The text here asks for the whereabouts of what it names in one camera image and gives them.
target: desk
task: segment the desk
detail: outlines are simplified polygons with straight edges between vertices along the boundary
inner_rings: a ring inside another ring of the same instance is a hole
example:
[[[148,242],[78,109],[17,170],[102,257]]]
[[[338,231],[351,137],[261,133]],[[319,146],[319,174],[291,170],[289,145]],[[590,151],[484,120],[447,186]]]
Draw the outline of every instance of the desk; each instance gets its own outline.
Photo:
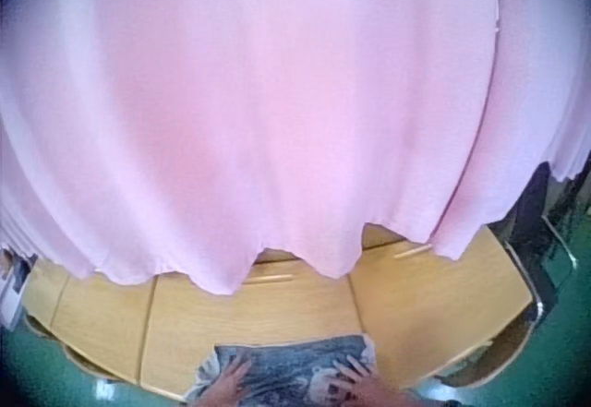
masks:
[[[305,262],[253,266],[233,296],[203,292],[186,276],[158,279],[140,385],[181,399],[215,344],[277,344],[361,332],[346,278],[320,276]]]
[[[499,334],[531,303],[521,275],[489,229],[458,261],[423,252],[392,258],[406,241],[364,252],[350,275],[378,369],[408,387]]]
[[[71,277],[52,333],[99,367],[138,384],[153,286],[154,280],[116,285],[100,274],[83,281]]]
[[[68,278],[66,269],[43,257],[37,259],[30,272],[22,304],[48,330],[51,329],[55,310]]]
[[[24,305],[94,364],[176,400],[215,344],[362,331],[376,342],[386,380],[407,387],[494,338],[531,302],[486,228],[455,262],[428,251],[400,255],[411,249],[416,245],[401,241],[366,250],[341,280],[297,259],[256,264],[233,296],[205,293],[175,273],[138,286],[118,286],[102,275],[79,281],[42,261]]]

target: wooden surface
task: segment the wooden surface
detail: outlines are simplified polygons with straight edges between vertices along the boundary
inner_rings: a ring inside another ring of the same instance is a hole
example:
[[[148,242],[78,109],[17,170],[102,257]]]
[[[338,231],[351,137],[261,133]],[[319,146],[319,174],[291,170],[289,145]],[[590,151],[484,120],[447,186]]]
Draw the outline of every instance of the wooden surface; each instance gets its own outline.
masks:
[[[159,277],[140,385],[180,399],[215,344],[277,344],[360,333],[347,279],[302,261],[258,264],[234,296],[205,293],[183,275]]]
[[[531,302],[519,272],[488,229],[458,261],[407,242],[374,248],[350,275],[378,369],[408,387],[500,333]]]
[[[398,243],[403,240],[403,236],[394,233],[378,224],[366,224],[363,228],[363,233],[361,234],[361,246],[364,250],[380,245]],[[297,257],[284,250],[266,248],[260,252],[259,256],[257,257],[257,262],[286,261],[288,259],[297,259]]]
[[[121,286],[97,274],[71,277],[55,312],[52,333],[97,366],[139,383],[139,362],[153,281]]]
[[[68,277],[64,268],[42,257],[30,273],[22,304],[46,329],[51,329],[57,303]]]

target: green floor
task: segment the green floor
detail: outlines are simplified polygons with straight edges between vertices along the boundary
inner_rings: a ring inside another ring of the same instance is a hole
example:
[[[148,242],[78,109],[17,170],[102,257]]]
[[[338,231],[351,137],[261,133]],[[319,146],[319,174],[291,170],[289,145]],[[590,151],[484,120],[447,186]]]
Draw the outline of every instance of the green floor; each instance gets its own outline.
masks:
[[[591,219],[577,218],[567,240],[580,269],[517,361],[482,388],[452,390],[426,381],[418,387],[422,394],[475,407],[591,405],[576,401],[591,380]],[[554,264],[563,260],[553,259]],[[105,386],[70,364],[56,343],[38,339],[23,325],[12,333],[3,331],[0,357],[0,400],[8,396],[7,388],[21,400],[8,405],[176,405],[127,384]]]

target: patterned fabric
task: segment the patterned fabric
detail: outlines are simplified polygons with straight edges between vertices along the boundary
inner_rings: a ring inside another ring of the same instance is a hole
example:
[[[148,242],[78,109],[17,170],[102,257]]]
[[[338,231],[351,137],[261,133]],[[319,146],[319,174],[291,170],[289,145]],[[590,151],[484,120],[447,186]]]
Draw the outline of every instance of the patterned fabric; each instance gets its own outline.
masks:
[[[376,365],[374,344],[361,335],[284,346],[221,345],[197,369],[195,385],[186,400],[198,399],[241,350],[247,350],[252,367],[244,379],[250,393],[240,406],[337,406],[348,394],[324,380],[338,373],[332,361],[345,362],[349,354],[368,367]]]

